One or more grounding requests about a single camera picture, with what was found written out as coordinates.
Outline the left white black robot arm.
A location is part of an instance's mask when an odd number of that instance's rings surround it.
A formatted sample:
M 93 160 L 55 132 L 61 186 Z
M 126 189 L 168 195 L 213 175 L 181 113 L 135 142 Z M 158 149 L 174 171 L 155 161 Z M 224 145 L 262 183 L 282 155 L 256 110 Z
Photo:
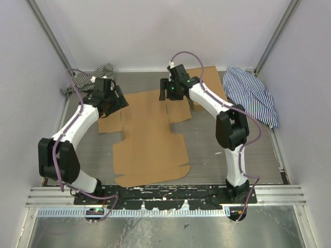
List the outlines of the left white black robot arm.
M 92 205 L 115 196 L 105 196 L 101 181 L 85 173 L 80 166 L 76 147 L 90 128 L 101 117 L 108 117 L 127 107 L 120 87 L 113 80 L 97 79 L 91 94 L 80 99 L 80 105 L 69 121 L 51 138 L 38 143 L 39 174 L 85 195 Z

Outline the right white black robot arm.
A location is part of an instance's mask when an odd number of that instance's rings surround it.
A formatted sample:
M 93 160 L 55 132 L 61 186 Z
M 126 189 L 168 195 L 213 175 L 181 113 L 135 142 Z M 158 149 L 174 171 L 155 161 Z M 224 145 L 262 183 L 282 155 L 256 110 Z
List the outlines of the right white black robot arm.
M 225 184 L 230 202 L 239 204 L 249 191 L 245 169 L 245 148 L 249 135 L 247 118 L 241 106 L 234 107 L 213 93 L 198 77 L 186 80 L 160 80 L 159 100 L 182 100 L 187 97 L 205 108 L 216 120 L 215 136 L 224 149 L 227 161 Z

